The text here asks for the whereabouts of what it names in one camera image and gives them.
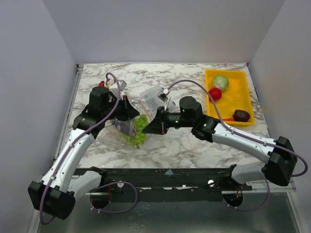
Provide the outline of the purple eggplant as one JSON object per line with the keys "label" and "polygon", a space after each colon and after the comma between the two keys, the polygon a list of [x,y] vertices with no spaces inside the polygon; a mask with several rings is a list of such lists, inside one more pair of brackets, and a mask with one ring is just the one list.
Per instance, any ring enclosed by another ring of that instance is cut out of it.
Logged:
{"label": "purple eggplant", "polygon": [[118,131],[125,135],[130,135],[132,132],[131,121],[119,121],[116,119],[113,125]]}

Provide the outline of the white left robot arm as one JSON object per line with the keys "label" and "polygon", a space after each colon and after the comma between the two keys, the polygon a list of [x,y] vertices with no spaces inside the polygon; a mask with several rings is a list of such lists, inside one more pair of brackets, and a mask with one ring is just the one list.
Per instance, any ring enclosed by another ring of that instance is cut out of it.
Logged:
{"label": "white left robot arm", "polygon": [[32,204],[39,211],[40,222],[48,225],[44,214],[52,219],[66,219],[76,201],[91,190],[104,191],[112,184],[107,171],[95,166],[85,174],[72,179],[86,150],[94,143],[99,132],[109,120],[128,121],[139,116],[121,87],[96,86],[89,94],[89,103],[74,119],[69,139],[49,171],[39,182],[31,182],[28,193]]}

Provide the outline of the clear zip top bag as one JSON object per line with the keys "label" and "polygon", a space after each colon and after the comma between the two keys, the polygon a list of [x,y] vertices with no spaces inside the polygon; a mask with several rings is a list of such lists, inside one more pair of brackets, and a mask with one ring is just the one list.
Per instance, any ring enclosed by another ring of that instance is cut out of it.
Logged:
{"label": "clear zip top bag", "polygon": [[135,107],[140,115],[128,121],[113,120],[112,126],[107,127],[106,140],[117,148],[121,146],[132,146],[139,149],[146,143],[150,134],[142,130],[151,122],[152,114],[147,108],[144,100]]}

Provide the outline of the green grapes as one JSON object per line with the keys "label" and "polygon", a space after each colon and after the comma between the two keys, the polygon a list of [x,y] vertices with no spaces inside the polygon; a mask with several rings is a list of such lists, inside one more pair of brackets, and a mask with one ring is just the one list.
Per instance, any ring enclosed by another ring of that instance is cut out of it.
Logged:
{"label": "green grapes", "polygon": [[148,125],[148,118],[145,114],[142,114],[130,121],[130,132],[127,137],[127,142],[130,146],[139,148],[147,139],[143,129]]}

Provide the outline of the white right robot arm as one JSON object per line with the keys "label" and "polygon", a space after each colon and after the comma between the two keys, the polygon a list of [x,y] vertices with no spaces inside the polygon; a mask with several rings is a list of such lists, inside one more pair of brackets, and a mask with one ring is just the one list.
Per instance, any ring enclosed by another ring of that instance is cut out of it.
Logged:
{"label": "white right robot arm", "polygon": [[246,165],[234,165],[224,177],[224,186],[235,190],[241,184],[268,180],[279,186],[287,186],[292,177],[297,158],[290,141],[258,137],[207,116],[202,106],[191,96],[179,101],[180,112],[171,113],[165,106],[157,109],[154,119],[142,130],[146,134],[165,135],[169,128],[191,128],[191,133],[202,141],[218,143],[243,151],[258,159]]}

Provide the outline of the orange carrot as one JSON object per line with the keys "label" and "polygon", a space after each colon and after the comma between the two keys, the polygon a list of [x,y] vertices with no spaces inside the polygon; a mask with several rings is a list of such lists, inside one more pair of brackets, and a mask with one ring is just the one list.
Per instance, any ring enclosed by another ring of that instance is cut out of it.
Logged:
{"label": "orange carrot", "polygon": [[222,118],[222,121],[235,121],[234,118]]}

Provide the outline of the red tomato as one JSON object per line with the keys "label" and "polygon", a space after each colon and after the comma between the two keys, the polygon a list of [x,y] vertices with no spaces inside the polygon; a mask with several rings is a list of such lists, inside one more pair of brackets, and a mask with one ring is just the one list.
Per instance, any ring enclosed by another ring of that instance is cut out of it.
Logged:
{"label": "red tomato", "polygon": [[208,93],[210,94],[211,98],[212,98],[214,101],[217,101],[217,100],[221,99],[221,97],[222,97],[222,91],[221,91],[221,89],[216,88],[216,87],[210,89]]}

